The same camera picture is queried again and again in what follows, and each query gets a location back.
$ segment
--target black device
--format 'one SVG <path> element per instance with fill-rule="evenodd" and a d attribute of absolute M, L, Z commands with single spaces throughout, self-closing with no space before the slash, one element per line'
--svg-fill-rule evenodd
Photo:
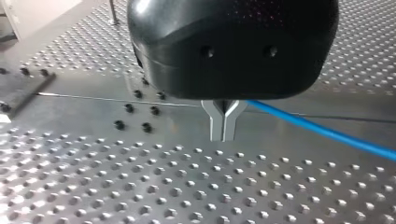
<path fill-rule="evenodd" d="M 318 78 L 336 0 L 130 0 L 134 53 L 149 82 L 178 98 L 279 99 Z"/>

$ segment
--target y-shaped mount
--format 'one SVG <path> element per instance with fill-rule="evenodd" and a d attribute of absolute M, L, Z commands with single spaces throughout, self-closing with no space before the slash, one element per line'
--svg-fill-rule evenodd
<path fill-rule="evenodd" d="M 246 109 L 245 101 L 201 101 L 210 116 L 210 140 L 233 141 L 236 119 Z"/>

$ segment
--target metal post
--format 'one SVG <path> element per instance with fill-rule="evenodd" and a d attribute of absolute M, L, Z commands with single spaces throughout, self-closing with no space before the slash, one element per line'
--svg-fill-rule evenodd
<path fill-rule="evenodd" d="M 108 11 L 108 23 L 111 25 L 117 25 L 119 23 L 119 20 L 117 19 L 116 9 L 114 7 L 114 0 L 108 0 Z"/>

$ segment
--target gray metal plate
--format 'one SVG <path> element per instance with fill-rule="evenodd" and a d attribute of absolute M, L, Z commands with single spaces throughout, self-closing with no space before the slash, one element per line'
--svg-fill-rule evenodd
<path fill-rule="evenodd" d="M 234 142 L 211 143 L 195 108 L 34 105 L 1 129 L 3 223 L 394 223 L 395 163 L 264 114 L 243 114 Z M 314 121 L 396 147 L 393 124 Z"/>

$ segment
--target small hole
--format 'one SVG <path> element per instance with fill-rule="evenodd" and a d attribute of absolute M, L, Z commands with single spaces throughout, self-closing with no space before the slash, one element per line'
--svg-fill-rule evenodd
<path fill-rule="evenodd" d="M 215 51 L 210 46 L 201 47 L 201 56 L 205 58 L 212 58 L 215 55 Z"/>
<path fill-rule="evenodd" d="M 277 48 L 275 46 L 268 46 L 262 51 L 262 55 L 267 58 L 274 58 L 277 54 Z"/>

